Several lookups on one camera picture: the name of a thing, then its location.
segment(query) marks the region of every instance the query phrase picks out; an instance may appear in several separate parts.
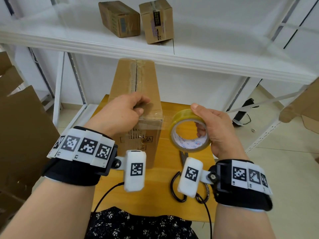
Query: wristband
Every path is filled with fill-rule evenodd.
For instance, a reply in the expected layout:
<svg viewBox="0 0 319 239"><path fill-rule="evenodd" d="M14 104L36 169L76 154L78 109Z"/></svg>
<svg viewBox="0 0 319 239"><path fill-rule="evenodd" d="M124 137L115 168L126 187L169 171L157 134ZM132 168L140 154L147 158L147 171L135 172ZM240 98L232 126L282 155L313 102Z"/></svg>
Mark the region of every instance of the wristband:
<svg viewBox="0 0 319 239"><path fill-rule="evenodd" d="M117 145L110 137L75 126L54 144L42 176L72 185L96 185L101 175L108 175L116 156Z"/></svg>
<svg viewBox="0 0 319 239"><path fill-rule="evenodd" d="M209 179L216 202L270 211L272 191L262 168L248 160L226 159L211 166Z"/></svg>

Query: beige floor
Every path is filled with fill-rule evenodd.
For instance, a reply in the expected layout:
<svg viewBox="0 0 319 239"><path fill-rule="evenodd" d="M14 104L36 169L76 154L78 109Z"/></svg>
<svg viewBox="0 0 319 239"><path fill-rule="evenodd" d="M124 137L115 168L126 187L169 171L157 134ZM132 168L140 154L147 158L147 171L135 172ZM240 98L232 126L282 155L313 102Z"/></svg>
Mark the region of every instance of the beige floor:
<svg viewBox="0 0 319 239"><path fill-rule="evenodd" d="M267 97L256 89L252 96L255 102ZM60 113L61 133L77 110L64 109ZM265 124L279 114L274 104L253 108L248 113L252 122L237 128L236 133L244 146L254 139L252 129L258 132ZM250 159L264 168L273 191L274 208L268 213L278 239L319 238L319 135L303 127L302 120L294 119L280 124L257 148L250 153ZM199 239L209 238L209 224L192 224Z"/></svg>

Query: cardboard box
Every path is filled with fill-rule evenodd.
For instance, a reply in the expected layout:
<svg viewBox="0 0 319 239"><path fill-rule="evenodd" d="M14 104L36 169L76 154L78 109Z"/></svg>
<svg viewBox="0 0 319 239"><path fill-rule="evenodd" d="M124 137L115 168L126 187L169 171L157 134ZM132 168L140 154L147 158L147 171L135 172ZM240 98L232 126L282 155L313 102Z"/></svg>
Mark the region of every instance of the cardboard box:
<svg viewBox="0 0 319 239"><path fill-rule="evenodd" d="M102 23L119 38L141 34L140 14L121 1L99 2Z"/></svg>
<svg viewBox="0 0 319 239"><path fill-rule="evenodd" d="M118 145L119 156L124 156L129 149L145 151L146 168L151 169L154 165L163 121L155 65L150 60L120 59L108 102L120 95L135 91L149 96L151 102L141 105L144 114L131 131L118 134L113 139Z"/></svg>
<svg viewBox="0 0 319 239"><path fill-rule="evenodd" d="M0 57L8 59L5 52ZM23 81L14 66L0 59L0 70L5 68L0 77L0 192L26 200L59 133L32 86L12 94Z"/></svg>
<svg viewBox="0 0 319 239"><path fill-rule="evenodd" d="M166 0L142 3L139 8L148 44L174 38L173 9Z"/></svg>
<svg viewBox="0 0 319 239"><path fill-rule="evenodd" d="M0 193L0 229L11 220L22 205L23 202Z"/></svg>
<svg viewBox="0 0 319 239"><path fill-rule="evenodd" d="M279 120L288 123L296 116L302 117L305 128L319 133L319 78L281 111Z"/></svg>

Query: yellow tape roll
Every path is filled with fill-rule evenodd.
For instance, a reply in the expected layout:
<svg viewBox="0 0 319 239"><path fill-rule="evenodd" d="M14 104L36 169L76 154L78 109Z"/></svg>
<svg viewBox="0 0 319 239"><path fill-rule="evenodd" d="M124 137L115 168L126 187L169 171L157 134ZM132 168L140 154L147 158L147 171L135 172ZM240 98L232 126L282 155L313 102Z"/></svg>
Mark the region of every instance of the yellow tape roll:
<svg viewBox="0 0 319 239"><path fill-rule="evenodd" d="M181 110L176 113L173 117L172 124L169 128L169 139L171 143L178 149L183 152L194 153L201 151L211 143L206 133L205 136L194 139L184 139L176 133L176 128L179 124L186 121L194 121L203 125L206 129L206 124L199 116L195 115L191 109Z"/></svg>

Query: black floral clothing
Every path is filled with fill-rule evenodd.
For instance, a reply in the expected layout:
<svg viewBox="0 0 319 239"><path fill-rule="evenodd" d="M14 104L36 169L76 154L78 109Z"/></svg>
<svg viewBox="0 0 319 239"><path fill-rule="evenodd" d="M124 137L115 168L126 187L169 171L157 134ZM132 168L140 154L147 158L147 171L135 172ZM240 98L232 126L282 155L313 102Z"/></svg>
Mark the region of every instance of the black floral clothing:
<svg viewBox="0 0 319 239"><path fill-rule="evenodd" d="M191 221L185 221L172 215L145 217L131 215L117 207L92 213L86 239L144 239L174 238L196 239L190 228Z"/></svg>

